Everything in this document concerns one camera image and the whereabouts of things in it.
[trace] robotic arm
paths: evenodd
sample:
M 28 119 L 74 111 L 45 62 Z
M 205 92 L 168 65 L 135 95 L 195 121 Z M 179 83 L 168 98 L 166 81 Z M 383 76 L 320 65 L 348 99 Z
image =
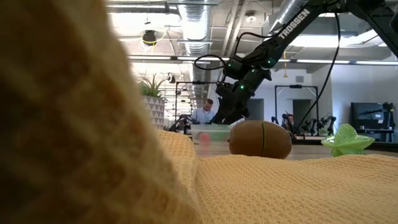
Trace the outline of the robotic arm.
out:
M 385 0 L 309 0 L 301 10 L 276 34 L 263 42 L 244 58 L 237 55 L 227 61 L 224 76 L 217 84 L 220 107 L 212 120 L 216 124 L 231 124 L 249 117 L 246 108 L 264 79 L 272 80 L 270 68 L 281 58 L 286 47 L 320 14 L 326 12 L 351 12 L 367 21 L 392 52 L 398 56 L 398 34 L 392 27 L 394 12 Z M 225 83 L 226 77 L 236 82 Z

